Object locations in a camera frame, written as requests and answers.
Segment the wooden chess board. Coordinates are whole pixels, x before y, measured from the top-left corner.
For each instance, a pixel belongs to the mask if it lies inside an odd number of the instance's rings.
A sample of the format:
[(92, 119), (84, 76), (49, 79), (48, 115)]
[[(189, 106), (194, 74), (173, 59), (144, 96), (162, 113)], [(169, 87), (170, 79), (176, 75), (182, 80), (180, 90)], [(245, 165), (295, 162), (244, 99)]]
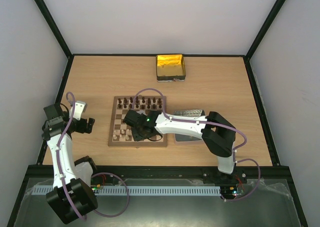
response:
[(151, 140), (134, 141), (132, 136), (131, 127), (126, 125), (123, 120), (128, 113), (128, 110), (134, 111), (141, 110), (141, 106), (145, 105), (146, 114), (150, 111), (162, 111), (166, 104), (164, 103), (166, 97), (161, 96), (146, 96), (138, 95), (115, 96), (112, 105), (112, 114), (109, 127), (108, 146), (109, 147), (132, 147), (132, 148), (165, 148), (168, 145), (168, 138), (166, 135), (156, 135)]

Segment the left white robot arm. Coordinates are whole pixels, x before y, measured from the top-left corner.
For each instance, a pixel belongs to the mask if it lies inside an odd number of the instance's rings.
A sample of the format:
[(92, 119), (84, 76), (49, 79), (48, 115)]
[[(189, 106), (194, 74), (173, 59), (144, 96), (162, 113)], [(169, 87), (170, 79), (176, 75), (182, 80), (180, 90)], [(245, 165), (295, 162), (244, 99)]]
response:
[(46, 200), (64, 224), (69, 224), (98, 207), (91, 189), (91, 177), (97, 167), (89, 156), (73, 159), (72, 137), (76, 132), (92, 132), (95, 119), (82, 118), (87, 104), (76, 101), (70, 109), (62, 110), (62, 104), (44, 107), (47, 117), (42, 126), (42, 139), (51, 152), (54, 179), (53, 190), (46, 194)]

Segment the gold tin box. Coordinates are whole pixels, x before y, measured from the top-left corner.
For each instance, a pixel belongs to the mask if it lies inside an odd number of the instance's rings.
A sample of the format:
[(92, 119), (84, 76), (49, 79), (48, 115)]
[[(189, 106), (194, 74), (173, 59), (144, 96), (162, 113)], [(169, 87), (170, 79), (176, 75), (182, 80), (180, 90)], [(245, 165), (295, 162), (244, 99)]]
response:
[(158, 82), (183, 82), (186, 67), (182, 54), (158, 54), (156, 56), (156, 79)]

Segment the silver metal tray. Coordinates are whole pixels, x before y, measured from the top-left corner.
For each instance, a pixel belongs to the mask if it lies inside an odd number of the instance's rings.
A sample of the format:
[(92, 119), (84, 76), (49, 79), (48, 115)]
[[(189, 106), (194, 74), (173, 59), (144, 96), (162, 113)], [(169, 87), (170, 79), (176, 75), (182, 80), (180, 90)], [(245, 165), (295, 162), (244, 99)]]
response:
[[(183, 116), (183, 117), (201, 117), (205, 115), (205, 111), (203, 109), (185, 109), (185, 110), (176, 110), (173, 112), (176, 116)], [(200, 142), (201, 139), (190, 136), (190, 135), (183, 135), (183, 134), (175, 134), (174, 140), (177, 144), (185, 144), (190, 142)]]

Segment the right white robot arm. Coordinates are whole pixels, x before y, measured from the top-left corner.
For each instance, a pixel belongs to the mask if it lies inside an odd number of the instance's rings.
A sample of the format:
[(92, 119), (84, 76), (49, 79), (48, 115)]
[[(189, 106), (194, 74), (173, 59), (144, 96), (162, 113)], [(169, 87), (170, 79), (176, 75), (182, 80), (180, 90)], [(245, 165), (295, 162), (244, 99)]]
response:
[(236, 129), (217, 112), (208, 116), (179, 116), (151, 110), (128, 110), (123, 123), (131, 127), (135, 142), (150, 139), (157, 135), (178, 134), (201, 139), (209, 151), (217, 156), (218, 178), (229, 183), (236, 176), (233, 146)]

